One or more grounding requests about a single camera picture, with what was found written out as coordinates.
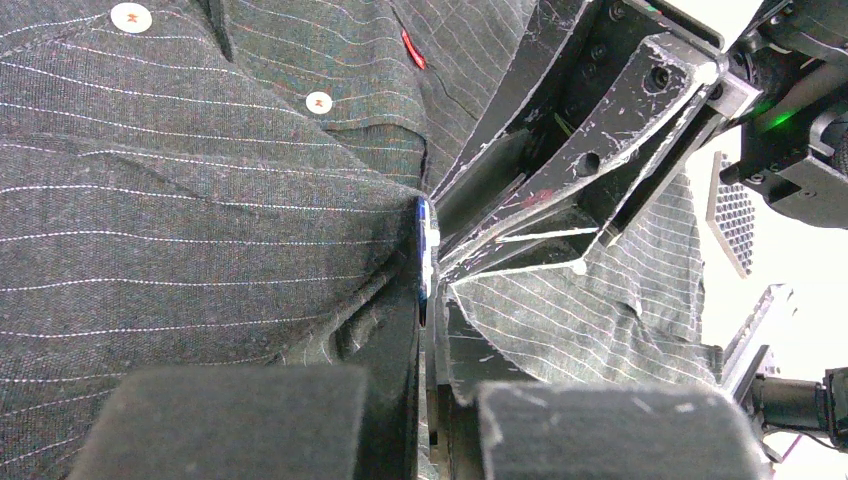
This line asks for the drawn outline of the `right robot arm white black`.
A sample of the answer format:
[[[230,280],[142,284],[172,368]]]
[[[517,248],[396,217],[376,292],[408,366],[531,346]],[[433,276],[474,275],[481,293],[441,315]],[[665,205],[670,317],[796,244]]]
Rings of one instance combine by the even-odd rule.
[[[572,266],[740,127],[717,184],[847,225],[843,1],[537,1],[434,198],[452,283]]]

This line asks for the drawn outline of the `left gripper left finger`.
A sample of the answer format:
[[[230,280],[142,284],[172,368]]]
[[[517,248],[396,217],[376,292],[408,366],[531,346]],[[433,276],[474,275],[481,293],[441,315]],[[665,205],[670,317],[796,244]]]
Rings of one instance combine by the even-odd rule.
[[[420,262],[395,254],[285,353],[289,365],[355,365],[369,375],[357,446],[364,479],[414,479],[418,455]]]

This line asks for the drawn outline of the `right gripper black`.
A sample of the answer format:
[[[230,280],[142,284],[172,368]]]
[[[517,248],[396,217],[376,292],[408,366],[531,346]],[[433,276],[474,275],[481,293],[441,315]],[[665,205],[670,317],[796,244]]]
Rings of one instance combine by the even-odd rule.
[[[430,38],[445,93],[474,120],[432,172],[440,278],[572,266],[613,244],[720,116],[718,58],[757,1],[658,1],[660,21],[613,1],[453,1]]]

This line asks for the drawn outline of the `black pinstriped shirt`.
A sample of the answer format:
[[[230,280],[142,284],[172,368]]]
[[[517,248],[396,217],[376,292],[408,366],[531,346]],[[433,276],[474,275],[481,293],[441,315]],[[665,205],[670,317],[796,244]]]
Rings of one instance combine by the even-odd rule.
[[[1,475],[144,367],[338,364],[417,304],[417,201],[567,1],[5,1]]]

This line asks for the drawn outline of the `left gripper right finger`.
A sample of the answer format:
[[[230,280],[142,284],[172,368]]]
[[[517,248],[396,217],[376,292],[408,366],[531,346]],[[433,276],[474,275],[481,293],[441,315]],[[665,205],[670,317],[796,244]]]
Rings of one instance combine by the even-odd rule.
[[[478,384],[531,381],[468,320],[458,295],[441,286],[427,304],[429,460],[441,479],[483,477]]]

